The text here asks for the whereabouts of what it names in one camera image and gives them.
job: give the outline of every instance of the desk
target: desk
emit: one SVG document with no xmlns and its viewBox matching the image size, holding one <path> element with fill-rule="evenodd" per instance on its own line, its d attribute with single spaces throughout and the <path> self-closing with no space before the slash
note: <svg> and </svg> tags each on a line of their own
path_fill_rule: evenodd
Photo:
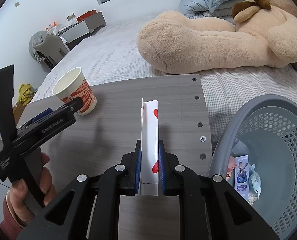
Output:
<svg viewBox="0 0 297 240">
<path fill-rule="evenodd" d="M 75 114 L 75 124 L 41 147 L 50 156 L 47 167 L 56 190 L 62 190 L 78 174 L 102 174 L 120 163 L 125 153 L 134 151 L 141 138 L 142 98 L 159 101 L 159 139 L 166 151 L 176 154 L 181 164 L 197 174 L 207 176 L 212 147 L 199 80 L 197 74 L 167 75 L 92 86 L 98 100 L 95 109 L 86 116 Z M 32 102 L 18 125 L 62 104 L 55 96 Z M 206 137 L 205 142 L 200 141 L 201 136 Z M 121 196 L 119 240 L 174 240 L 179 239 L 179 233 L 178 197 Z"/>
<path fill-rule="evenodd" d="M 98 12 L 59 32 L 58 35 L 63 37 L 69 49 L 72 49 L 96 28 L 105 24 L 102 12 Z"/>
</svg>

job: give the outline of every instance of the red heart print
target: red heart print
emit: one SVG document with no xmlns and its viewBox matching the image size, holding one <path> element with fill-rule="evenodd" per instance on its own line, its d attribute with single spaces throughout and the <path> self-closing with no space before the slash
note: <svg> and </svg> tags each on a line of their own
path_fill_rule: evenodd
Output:
<svg viewBox="0 0 297 240">
<path fill-rule="evenodd" d="M 156 118 L 159 119 L 159 111 L 157 109 L 154 109 L 153 113 L 156 116 Z"/>
<path fill-rule="evenodd" d="M 159 160 L 156 161 L 156 163 L 154 164 L 154 166 L 152 168 L 153 173 L 157 173 L 158 171 L 159 171 Z"/>
</svg>

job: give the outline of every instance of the finger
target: finger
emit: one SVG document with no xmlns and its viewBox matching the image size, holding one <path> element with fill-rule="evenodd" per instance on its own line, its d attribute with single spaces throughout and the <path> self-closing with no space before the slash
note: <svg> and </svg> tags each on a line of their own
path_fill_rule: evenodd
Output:
<svg viewBox="0 0 297 240">
<path fill-rule="evenodd" d="M 41 153 L 42 166 L 50 162 L 50 157 L 46 153 Z"/>
<path fill-rule="evenodd" d="M 53 184 L 51 184 L 48 192 L 45 194 L 44 205 L 45 206 L 48 205 L 48 203 L 50 203 L 52 199 L 55 198 L 55 196 L 56 196 L 55 187 Z"/>
<path fill-rule="evenodd" d="M 10 188 L 10 202 L 16 215 L 25 223 L 29 223 L 34 215 L 24 204 L 28 193 L 28 187 L 23 179 L 13 184 Z"/>
<path fill-rule="evenodd" d="M 40 189 L 45 194 L 48 192 L 50 186 L 52 184 L 52 175 L 50 174 L 50 171 L 48 168 L 43 167 L 42 173 L 41 173 L 41 180 L 40 180 Z"/>
</svg>

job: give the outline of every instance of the gray plastic basket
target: gray plastic basket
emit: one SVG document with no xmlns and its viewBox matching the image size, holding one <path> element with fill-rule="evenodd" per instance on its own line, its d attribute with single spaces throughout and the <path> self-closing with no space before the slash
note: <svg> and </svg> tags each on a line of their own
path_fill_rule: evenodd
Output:
<svg viewBox="0 0 297 240">
<path fill-rule="evenodd" d="M 209 176 L 225 177 L 238 141 L 247 146 L 239 155 L 248 155 L 249 163 L 256 164 L 262 182 L 260 198 L 252 207 L 280 239 L 289 239 L 297 230 L 297 105 L 264 95 L 242 106 L 222 133 Z"/>
</svg>

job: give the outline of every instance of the giant teddy bear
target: giant teddy bear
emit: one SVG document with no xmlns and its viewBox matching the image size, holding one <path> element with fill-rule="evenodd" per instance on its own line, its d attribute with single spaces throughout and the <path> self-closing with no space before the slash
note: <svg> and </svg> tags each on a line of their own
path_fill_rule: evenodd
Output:
<svg viewBox="0 0 297 240">
<path fill-rule="evenodd" d="M 153 67 L 171 74 L 297 62 L 296 5 L 292 0 L 254 2 L 235 10 L 236 26 L 215 17 L 163 12 L 140 30 L 138 50 Z"/>
</svg>

